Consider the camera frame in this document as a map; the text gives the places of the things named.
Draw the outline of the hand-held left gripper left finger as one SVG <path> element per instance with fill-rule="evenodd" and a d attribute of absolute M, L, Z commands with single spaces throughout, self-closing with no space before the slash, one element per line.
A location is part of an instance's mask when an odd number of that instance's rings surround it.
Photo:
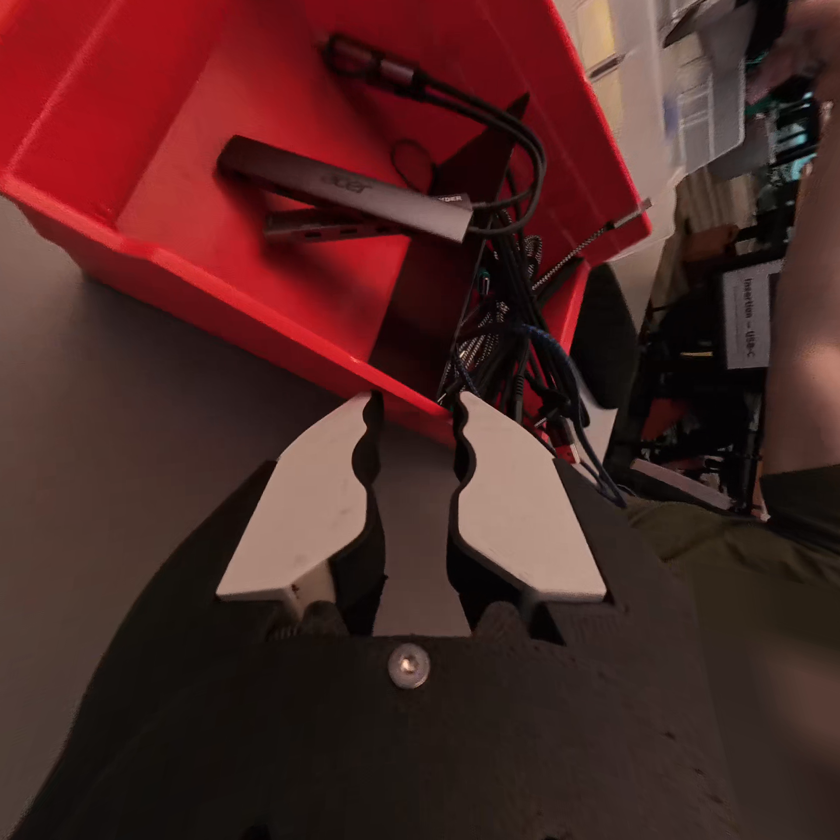
<path fill-rule="evenodd" d="M 289 444 L 217 586 L 225 602 L 276 602 L 290 623 L 334 604 L 350 631 L 371 631 L 386 582 L 375 498 L 381 393 L 362 392 Z"/>

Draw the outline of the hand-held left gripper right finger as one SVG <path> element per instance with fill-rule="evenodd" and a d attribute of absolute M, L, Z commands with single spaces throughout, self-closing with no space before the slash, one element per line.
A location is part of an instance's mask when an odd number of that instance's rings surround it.
<path fill-rule="evenodd" d="M 542 605 L 605 603 L 607 585 L 557 458 L 471 392 L 458 394 L 454 435 L 448 581 L 469 628 L 495 602 L 512 604 L 526 625 Z"/>

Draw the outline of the red plastic bin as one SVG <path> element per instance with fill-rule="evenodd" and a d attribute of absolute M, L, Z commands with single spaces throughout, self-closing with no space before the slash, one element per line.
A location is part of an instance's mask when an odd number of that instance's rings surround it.
<path fill-rule="evenodd" d="M 215 175 L 237 134 L 392 183 L 394 142 L 477 135 L 334 76 L 332 33 L 501 107 L 529 93 L 546 260 L 637 208 L 553 2 L 2 2 L 2 194 L 102 283 L 444 442 L 446 410 L 370 363 L 408 239 L 274 250 L 259 195 Z"/>

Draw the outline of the clear plastic bin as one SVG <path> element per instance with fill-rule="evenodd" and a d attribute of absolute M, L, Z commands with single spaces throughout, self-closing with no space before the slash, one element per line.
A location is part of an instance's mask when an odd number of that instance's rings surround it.
<path fill-rule="evenodd" d="M 746 1 L 558 1 L 584 74 L 641 196 L 744 139 Z"/>

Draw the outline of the person's right forearm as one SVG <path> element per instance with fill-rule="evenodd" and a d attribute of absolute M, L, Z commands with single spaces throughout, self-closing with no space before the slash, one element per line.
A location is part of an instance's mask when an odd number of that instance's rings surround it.
<path fill-rule="evenodd" d="M 815 73 L 832 105 L 800 200 L 773 310 L 766 381 L 764 473 L 839 461 L 839 3 L 791 2 L 782 36 L 755 72 L 757 100 L 793 75 Z"/>

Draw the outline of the dark bin divider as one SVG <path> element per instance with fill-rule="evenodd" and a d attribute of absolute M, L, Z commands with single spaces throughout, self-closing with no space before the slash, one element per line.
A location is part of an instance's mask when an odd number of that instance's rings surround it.
<path fill-rule="evenodd" d="M 429 196 L 496 201 L 509 185 L 514 141 L 485 127 L 441 163 L 412 140 L 396 141 L 392 163 L 411 188 Z M 467 234 L 462 244 L 415 234 L 407 249 L 369 363 L 432 401 L 445 392 L 449 362 L 486 240 Z"/>

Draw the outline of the framed marker sign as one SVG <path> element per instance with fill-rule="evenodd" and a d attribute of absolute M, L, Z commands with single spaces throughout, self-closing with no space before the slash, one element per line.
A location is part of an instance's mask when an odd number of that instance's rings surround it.
<path fill-rule="evenodd" d="M 722 341 L 728 371 L 768 367 L 775 288 L 783 266 L 782 259 L 775 259 L 721 275 Z"/>

